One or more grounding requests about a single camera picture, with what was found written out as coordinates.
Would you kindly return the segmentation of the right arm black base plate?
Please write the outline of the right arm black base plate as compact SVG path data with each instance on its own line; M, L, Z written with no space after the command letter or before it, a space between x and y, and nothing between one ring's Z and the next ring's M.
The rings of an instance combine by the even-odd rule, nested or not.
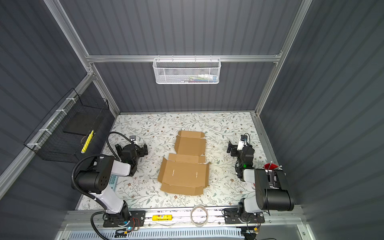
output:
M262 213L239 213L238 209L225 208L222 210L222 215L224 216L225 223L228 225L265 223Z

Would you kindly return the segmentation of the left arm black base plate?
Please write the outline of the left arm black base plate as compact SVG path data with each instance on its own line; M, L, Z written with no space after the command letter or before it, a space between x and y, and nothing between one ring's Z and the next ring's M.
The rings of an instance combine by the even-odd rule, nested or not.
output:
M103 227L142 227L145 222L145 211L130 211L129 216L123 216L123 214L104 214L103 215Z

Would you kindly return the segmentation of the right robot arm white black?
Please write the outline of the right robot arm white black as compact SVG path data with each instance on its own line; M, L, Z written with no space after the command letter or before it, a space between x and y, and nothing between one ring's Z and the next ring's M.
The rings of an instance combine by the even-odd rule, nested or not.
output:
M238 215L258 214L264 211L292 211L295 207L294 197L286 175L279 167L271 164L263 168L254 168L255 150L246 141L239 141L237 145L228 143L227 153L237 158L235 163L236 176L245 183L255 187L255 193L242 198L238 203Z

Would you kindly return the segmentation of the brown cardboard paper box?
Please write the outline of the brown cardboard paper box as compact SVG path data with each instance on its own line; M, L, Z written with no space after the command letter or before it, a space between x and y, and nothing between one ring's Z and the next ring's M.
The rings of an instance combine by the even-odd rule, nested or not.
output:
M160 190L167 194L199 196L209 185L210 164L206 162L203 132L179 131L175 153L163 158L158 175Z

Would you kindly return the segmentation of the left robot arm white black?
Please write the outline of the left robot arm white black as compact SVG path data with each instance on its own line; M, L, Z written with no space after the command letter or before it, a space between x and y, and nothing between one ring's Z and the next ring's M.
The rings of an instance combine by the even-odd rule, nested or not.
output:
M138 160L148 154L148 146L136 144L121 148L116 145L118 157L91 155L80 160L72 170L72 187L87 196L104 209L108 215L121 215L127 218L127 203L114 192L109 184L112 175L132 177L137 171Z

